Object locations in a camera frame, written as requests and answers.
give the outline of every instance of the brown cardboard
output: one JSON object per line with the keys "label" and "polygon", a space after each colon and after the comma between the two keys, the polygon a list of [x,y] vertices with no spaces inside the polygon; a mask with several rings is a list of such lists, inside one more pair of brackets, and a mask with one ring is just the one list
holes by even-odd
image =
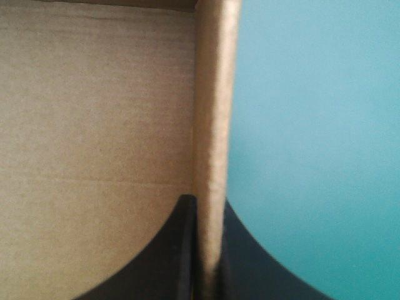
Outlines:
{"label": "brown cardboard", "polygon": [[196,7],[194,194],[198,198],[202,298],[214,294],[226,197],[229,120],[240,0]]}
{"label": "brown cardboard", "polygon": [[0,0],[0,66],[0,299],[71,299],[191,192],[194,15]]}
{"label": "brown cardboard", "polygon": [[197,0],[58,0],[70,3],[91,3],[118,6],[137,6],[142,8],[164,8],[194,11]]}

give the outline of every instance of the cardboard wall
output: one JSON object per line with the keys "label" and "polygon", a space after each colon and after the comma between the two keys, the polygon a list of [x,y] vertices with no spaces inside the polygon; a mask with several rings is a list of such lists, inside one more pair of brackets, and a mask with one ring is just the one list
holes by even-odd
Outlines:
{"label": "cardboard wall", "polygon": [[194,14],[0,0],[0,299],[71,299],[191,192]]}
{"label": "cardboard wall", "polygon": [[137,6],[142,8],[164,8],[194,11],[197,0],[59,0],[70,3],[91,3],[117,6]]}
{"label": "cardboard wall", "polygon": [[240,0],[200,0],[196,6],[194,194],[198,199],[198,293],[211,299],[221,255],[229,120]]}

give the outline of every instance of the cardboard edge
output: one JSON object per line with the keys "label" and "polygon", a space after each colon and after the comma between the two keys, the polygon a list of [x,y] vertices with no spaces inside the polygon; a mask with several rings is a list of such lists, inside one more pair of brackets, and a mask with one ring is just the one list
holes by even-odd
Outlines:
{"label": "cardboard edge", "polygon": [[213,299],[221,257],[229,122],[241,0],[196,5],[194,195],[198,198],[197,293]]}
{"label": "cardboard edge", "polygon": [[135,6],[194,12],[197,0],[37,0],[42,2],[88,3],[112,6]]}

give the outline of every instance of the teal background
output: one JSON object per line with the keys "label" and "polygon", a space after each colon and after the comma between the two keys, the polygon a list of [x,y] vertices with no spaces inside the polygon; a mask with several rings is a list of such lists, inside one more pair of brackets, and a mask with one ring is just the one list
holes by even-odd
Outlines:
{"label": "teal background", "polygon": [[339,299],[400,299],[400,1],[243,0],[228,198]]}

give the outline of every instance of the black object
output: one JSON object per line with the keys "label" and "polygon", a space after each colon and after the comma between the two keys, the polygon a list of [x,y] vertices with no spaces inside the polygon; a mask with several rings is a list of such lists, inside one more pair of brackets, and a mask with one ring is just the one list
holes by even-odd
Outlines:
{"label": "black object", "polygon": [[222,300],[330,300],[279,264],[251,236],[229,203],[225,206]]}
{"label": "black object", "polygon": [[183,195],[131,262],[76,300],[190,300],[195,222],[196,199]]}

